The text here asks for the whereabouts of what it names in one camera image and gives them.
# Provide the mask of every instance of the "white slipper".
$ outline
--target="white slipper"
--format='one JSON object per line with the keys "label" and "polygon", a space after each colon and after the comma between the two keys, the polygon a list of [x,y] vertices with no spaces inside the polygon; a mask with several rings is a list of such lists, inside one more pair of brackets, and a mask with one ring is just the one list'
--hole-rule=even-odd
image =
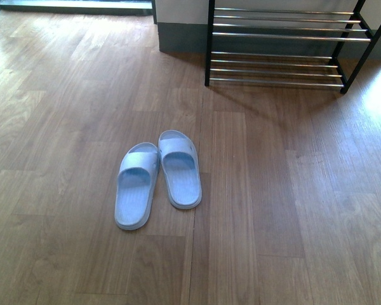
{"label": "white slipper", "polygon": [[158,148],[151,143],[131,148],[120,165],[114,218],[124,230],[135,230],[148,220],[159,168]]}
{"label": "white slipper", "polygon": [[163,132],[158,145],[171,204],[181,209],[196,207],[202,187],[195,145],[176,130]]}

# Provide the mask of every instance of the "rack shelf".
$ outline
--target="rack shelf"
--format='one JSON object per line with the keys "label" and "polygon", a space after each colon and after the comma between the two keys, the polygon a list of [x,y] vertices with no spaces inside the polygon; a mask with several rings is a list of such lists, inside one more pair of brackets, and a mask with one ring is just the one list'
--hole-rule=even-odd
{"label": "rack shelf", "polygon": [[[209,86],[210,81],[226,81],[334,87],[346,93],[381,36],[381,25],[373,32],[361,15],[364,3],[365,0],[359,0],[352,12],[327,12],[216,8],[215,0],[210,0],[205,86]],[[213,50],[214,40],[218,37],[246,38],[252,41],[259,39],[261,42],[311,41],[336,45],[331,56],[326,57],[271,55],[229,52],[216,48]],[[367,44],[349,77],[338,61],[343,45],[347,42]]]}

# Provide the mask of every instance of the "chrome rod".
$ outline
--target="chrome rod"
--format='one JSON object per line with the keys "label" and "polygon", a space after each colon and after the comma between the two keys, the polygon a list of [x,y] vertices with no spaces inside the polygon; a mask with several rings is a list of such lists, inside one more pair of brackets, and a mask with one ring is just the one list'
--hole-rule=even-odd
{"label": "chrome rod", "polygon": [[243,19],[261,21],[287,21],[287,22],[321,22],[323,24],[359,24],[360,20],[331,20],[331,19],[303,19],[303,18],[282,18],[282,17],[254,17],[254,16],[227,16],[215,15],[217,19]]}
{"label": "chrome rod", "polygon": [[308,15],[353,15],[351,11],[292,11],[292,10],[250,10],[247,8],[215,8],[216,11],[243,11],[250,13],[308,14]]}
{"label": "chrome rod", "polygon": [[250,38],[276,38],[276,39],[301,39],[319,41],[351,41],[351,42],[370,42],[370,38],[349,38],[349,37],[316,37],[316,36],[296,36],[296,35],[274,35],[274,34],[245,34],[245,33],[223,33],[213,32],[214,36],[229,37],[250,37]]}
{"label": "chrome rod", "polygon": [[308,64],[285,64],[282,62],[252,62],[245,60],[220,60],[212,59],[212,62],[226,63],[226,64],[253,64],[253,65],[277,65],[284,67],[310,67],[310,68],[337,68],[336,65],[308,65]]}
{"label": "chrome rod", "polygon": [[341,78],[337,74],[314,74],[314,73],[293,73],[293,72],[274,72],[274,71],[257,71],[257,70],[238,70],[238,69],[210,69],[215,72],[235,72],[235,73],[251,73],[251,74],[269,74],[269,75],[286,75],[286,76],[309,76],[317,78]]}
{"label": "chrome rod", "polygon": [[273,85],[293,85],[293,86],[326,86],[343,88],[344,85],[339,84],[319,84],[319,83],[296,83],[293,81],[265,81],[259,79],[236,79],[236,78],[210,78],[211,81],[233,81],[240,83],[260,83]]}
{"label": "chrome rod", "polygon": [[254,25],[243,24],[213,24],[214,27],[243,27],[254,29],[274,29],[274,30],[298,30],[298,31],[325,31],[325,32],[367,32],[366,29],[317,29],[312,27],[256,27]]}
{"label": "chrome rod", "polygon": [[217,55],[247,55],[247,56],[261,56],[261,57],[287,57],[287,58],[308,58],[308,59],[328,59],[327,56],[303,56],[303,55],[273,55],[273,54],[259,54],[259,53],[233,53],[233,52],[219,52],[212,51],[212,54]]}

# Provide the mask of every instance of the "slipper strap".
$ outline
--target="slipper strap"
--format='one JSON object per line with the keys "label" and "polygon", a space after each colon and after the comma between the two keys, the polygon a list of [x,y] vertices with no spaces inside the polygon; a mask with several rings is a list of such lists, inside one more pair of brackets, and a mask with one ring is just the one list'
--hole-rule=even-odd
{"label": "slipper strap", "polygon": [[154,152],[131,152],[121,162],[119,175],[132,168],[142,168],[153,178],[158,169],[158,162],[158,154]]}
{"label": "slipper strap", "polygon": [[161,140],[159,143],[159,152],[161,153],[161,159],[171,153],[184,153],[192,156],[193,159],[197,158],[195,148],[188,139],[176,138]]}

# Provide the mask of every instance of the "wooden floor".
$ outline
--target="wooden floor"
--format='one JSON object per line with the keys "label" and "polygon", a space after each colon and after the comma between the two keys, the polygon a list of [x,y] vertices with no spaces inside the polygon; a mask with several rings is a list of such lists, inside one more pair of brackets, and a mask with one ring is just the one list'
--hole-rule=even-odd
{"label": "wooden floor", "polygon": [[[0,305],[381,305],[381,62],[348,94],[203,86],[152,17],[0,12]],[[186,133],[201,204],[114,223],[129,148]]]}

